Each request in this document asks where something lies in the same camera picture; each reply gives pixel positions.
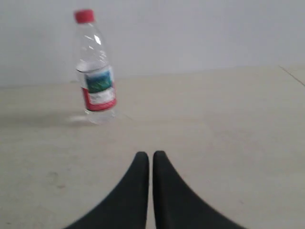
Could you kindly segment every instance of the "beige floor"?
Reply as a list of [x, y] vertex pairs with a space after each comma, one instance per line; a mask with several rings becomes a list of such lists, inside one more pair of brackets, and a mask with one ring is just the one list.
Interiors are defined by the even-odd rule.
[[[305, 68], [284, 68], [305, 83]], [[0, 90], [1, 229], [68, 225], [111, 191], [135, 152], [158, 149], [236, 222], [305, 228], [305, 88], [286, 71], [131, 78], [117, 88], [118, 117], [102, 126], [79, 121], [76, 83]]]

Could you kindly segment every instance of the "wall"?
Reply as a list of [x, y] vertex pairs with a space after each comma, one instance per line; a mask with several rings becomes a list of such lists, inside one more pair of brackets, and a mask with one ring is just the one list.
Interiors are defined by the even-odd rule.
[[72, 12], [84, 7], [116, 77], [305, 60], [303, 0], [2, 0], [0, 86], [75, 80]]

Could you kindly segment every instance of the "bottle label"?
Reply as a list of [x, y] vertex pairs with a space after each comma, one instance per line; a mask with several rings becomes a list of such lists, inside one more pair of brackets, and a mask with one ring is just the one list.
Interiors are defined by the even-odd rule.
[[81, 73], [80, 82], [85, 105], [89, 111], [107, 110], [116, 104], [111, 67], [92, 73]]

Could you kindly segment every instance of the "black rubber tip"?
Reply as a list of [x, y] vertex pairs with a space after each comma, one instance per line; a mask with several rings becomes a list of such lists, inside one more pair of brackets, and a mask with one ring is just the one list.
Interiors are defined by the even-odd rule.
[[153, 156], [152, 180], [157, 229], [244, 229], [200, 199], [179, 176], [164, 151]]
[[66, 229], [144, 229], [149, 160], [138, 152], [119, 184], [92, 211]]

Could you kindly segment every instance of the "clear plastic bottle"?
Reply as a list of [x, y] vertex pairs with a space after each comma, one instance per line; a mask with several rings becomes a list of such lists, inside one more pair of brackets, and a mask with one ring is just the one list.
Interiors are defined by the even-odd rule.
[[114, 117], [116, 96], [113, 71], [92, 10], [74, 13], [78, 23], [79, 60], [76, 67], [89, 121], [101, 124]]

